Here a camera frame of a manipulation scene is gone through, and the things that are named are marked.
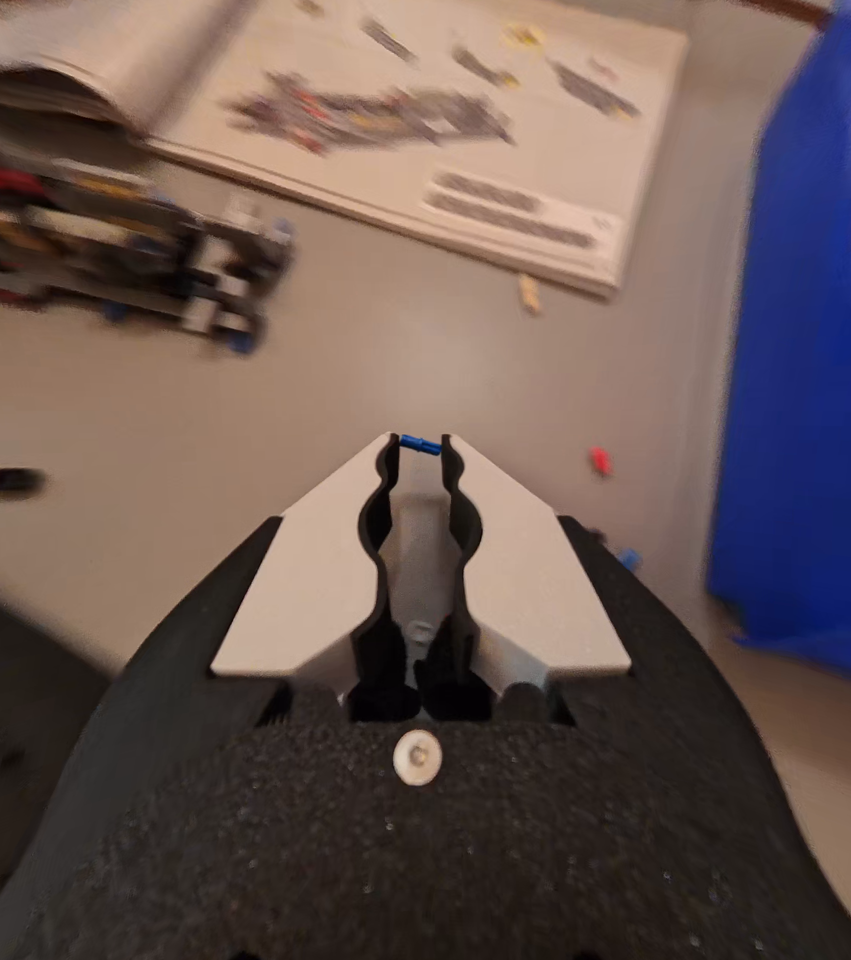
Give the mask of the blue storage bin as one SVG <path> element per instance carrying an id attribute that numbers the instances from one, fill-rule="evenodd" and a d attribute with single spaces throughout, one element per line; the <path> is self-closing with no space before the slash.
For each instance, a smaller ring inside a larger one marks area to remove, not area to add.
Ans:
<path id="1" fill-rule="evenodd" d="M 758 144 L 707 588 L 742 645 L 851 677 L 851 2 Z"/>

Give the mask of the lego instruction booklet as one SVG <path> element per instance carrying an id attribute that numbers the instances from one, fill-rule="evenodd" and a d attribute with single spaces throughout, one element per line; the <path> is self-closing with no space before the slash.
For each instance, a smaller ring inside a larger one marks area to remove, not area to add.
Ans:
<path id="1" fill-rule="evenodd" d="M 690 43 L 641 2 L 0 2 L 0 105 L 603 297 Z"/>

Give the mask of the lego chassis assembly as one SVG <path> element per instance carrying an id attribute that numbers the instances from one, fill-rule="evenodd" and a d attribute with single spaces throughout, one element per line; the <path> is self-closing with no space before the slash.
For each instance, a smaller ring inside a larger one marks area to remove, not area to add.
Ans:
<path id="1" fill-rule="evenodd" d="M 240 195 L 210 217 L 142 176 L 0 137 L 0 302 L 83 298 L 112 323 L 137 311 L 250 354 L 294 253 L 291 225 Z"/>

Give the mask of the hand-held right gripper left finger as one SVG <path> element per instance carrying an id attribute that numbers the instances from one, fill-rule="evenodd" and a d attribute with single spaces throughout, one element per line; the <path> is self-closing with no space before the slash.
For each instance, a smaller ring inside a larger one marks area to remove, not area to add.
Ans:
<path id="1" fill-rule="evenodd" d="M 305 681 L 342 697 L 403 682 L 381 552 L 399 461 L 399 436 L 381 434 L 280 515 L 215 676 Z"/>

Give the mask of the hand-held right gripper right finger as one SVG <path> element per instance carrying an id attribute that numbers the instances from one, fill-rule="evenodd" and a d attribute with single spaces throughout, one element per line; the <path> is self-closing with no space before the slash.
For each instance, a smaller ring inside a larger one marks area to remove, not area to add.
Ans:
<path id="1" fill-rule="evenodd" d="M 632 659 L 547 502 L 458 435 L 442 438 L 460 557 L 448 618 L 453 674 L 515 684 L 626 675 Z"/>

